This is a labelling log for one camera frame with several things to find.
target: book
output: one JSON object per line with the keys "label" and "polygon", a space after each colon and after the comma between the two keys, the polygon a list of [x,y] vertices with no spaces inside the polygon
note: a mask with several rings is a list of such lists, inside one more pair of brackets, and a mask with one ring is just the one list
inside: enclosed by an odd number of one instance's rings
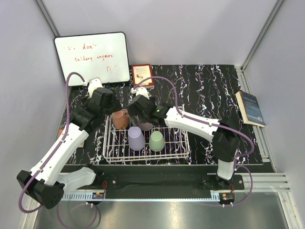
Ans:
{"label": "book", "polygon": [[[132,65],[133,84],[136,85],[142,80],[153,76],[150,64]],[[153,79],[147,80],[141,84],[142,87],[154,88]]]}
{"label": "book", "polygon": [[266,126],[257,98],[254,95],[239,91],[236,93],[236,99],[245,124],[257,125],[260,127]]}

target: whiteboard frame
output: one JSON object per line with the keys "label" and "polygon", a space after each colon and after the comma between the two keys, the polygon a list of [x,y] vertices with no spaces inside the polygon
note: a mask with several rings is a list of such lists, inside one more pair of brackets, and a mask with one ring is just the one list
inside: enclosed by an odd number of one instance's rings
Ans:
{"label": "whiteboard frame", "polygon": [[[55,40],[57,38],[63,38],[63,37],[81,37],[81,36],[90,36],[90,35],[101,35],[101,34],[112,34],[112,33],[123,33],[124,36],[125,36],[125,45],[126,45],[126,55],[127,55],[127,63],[128,63],[128,68],[130,68],[130,64],[129,64],[129,58],[128,58],[128,49],[127,49],[127,39],[126,39],[126,34],[122,31],[118,31],[118,32],[103,32],[103,33],[90,33],[90,34],[81,34],[81,35],[73,35],[73,36],[61,36],[61,37],[55,37],[53,39],[53,42],[54,42],[54,46],[55,46],[55,50],[56,50],[56,54],[57,54],[57,57],[58,57],[58,61],[59,61],[59,64],[61,66],[61,73],[62,73],[62,76],[63,76],[63,80],[66,82],[66,79],[65,79],[65,75],[63,73],[63,68],[62,68],[62,65],[61,65],[61,60],[59,58],[59,54],[58,54],[58,51],[57,51],[57,48],[56,48],[56,43],[55,43]],[[118,82],[112,82],[111,84],[116,84],[116,83],[127,83],[130,81],[132,77],[130,76],[129,77],[129,80],[127,81],[118,81]]]}

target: black table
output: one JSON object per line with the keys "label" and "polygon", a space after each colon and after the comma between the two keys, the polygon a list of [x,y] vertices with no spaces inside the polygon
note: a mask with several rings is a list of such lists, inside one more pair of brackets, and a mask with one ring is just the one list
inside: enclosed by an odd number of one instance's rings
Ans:
{"label": "black table", "polygon": [[[153,75],[170,79],[177,87],[179,105],[184,105],[185,111],[220,120],[230,119],[242,133],[248,135],[254,142],[255,149],[250,156],[240,157],[239,163],[262,164],[254,130],[251,125],[242,123],[241,114],[235,94],[240,90],[237,73],[233,65],[153,65]],[[124,107],[132,98],[130,89],[133,87],[132,77],[129,83],[116,86],[116,93],[121,97]],[[164,102],[174,104],[174,92],[171,86],[162,80],[155,80],[155,88],[149,89],[151,95]],[[81,105],[81,98],[87,94],[85,87],[73,87],[70,93],[70,109]],[[64,114],[61,126],[64,125]],[[105,127],[102,125],[85,141],[84,148],[78,148],[67,164],[96,165],[108,164],[102,157],[103,135]],[[207,140],[188,133],[191,149],[190,157],[179,160],[151,161],[151,164],[181,164],[181,165],[212,165],[215,164],[212,154],[213,145]],[[239,153],[250,149],[249,143],[242,139]],[[137,161],[132,164],[145,164]]]}

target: dish rack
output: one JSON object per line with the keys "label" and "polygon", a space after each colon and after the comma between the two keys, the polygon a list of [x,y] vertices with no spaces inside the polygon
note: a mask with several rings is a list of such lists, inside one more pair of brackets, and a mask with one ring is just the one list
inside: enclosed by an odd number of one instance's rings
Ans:
{"label": "dish rack", "polygon": [[[128,145],[128,128],[117,130],[112,123],[111,115],[106,118],[105,136],[103,143],[103,157],[111,163],[125,163],[132,161],[160,160],[160,159],[186,159],[190,154],[187,131],[179,128],[154,126],[149,131],[142,131],[145,138],[145,147],[134,151]],[[148,142],[153,131],[160,131],[165,139],[163,150],[155,152],[150,150]]]}

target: metal floor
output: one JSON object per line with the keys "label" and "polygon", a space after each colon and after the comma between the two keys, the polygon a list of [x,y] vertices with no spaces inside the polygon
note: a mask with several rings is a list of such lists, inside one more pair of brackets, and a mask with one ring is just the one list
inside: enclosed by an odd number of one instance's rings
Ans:
{"label": "metal floor", "polygon": [[[237,193],[237,201],[245,197]],[[73,228],[86,227],[95,210],[78,201],[60,203],[62,220]],[[99,208],[96,229],[287,229],[276,193],[253,193],[244,204],[233,208],[207,207],[190,202],[104,202]],[[35,229],[64,228],[56,208],[41,209]]]}

